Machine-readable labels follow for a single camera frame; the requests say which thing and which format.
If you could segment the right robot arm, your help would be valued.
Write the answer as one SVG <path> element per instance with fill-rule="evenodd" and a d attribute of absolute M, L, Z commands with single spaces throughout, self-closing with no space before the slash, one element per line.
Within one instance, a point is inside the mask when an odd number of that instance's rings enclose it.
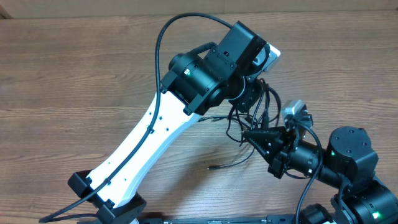
<path fill-rule="evenodd" d="M 308 179 L 292 223 L 397 223 L 397 197 L 376 176 L 379 158 L 365 129 L 337 128 L 322 147 L 312 124 L 310 115 L 289 115 L 284 126 L 243 134 L 274 177 L 296 170 Z M 331 198 L 333 214 L 318 203 L 302 207 L 315 180 L 337 189 Z"/>

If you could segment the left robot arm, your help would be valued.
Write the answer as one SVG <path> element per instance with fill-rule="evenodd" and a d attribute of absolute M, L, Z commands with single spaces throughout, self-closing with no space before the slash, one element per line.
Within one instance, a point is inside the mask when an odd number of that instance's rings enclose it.
<path fill-rule="evenodd" d="M 146 205 L 137 188 L 167 148 L 223 101 L 232 113 L 247 113 L 264 91 L 258 76 L 279 57 L 279 50 L 240 22 L 221 42 L 177 54 L 127 138 L 97 168 L 74 173 L 68 185 L 96 207 L 98 222 L 136 223 Z"/>

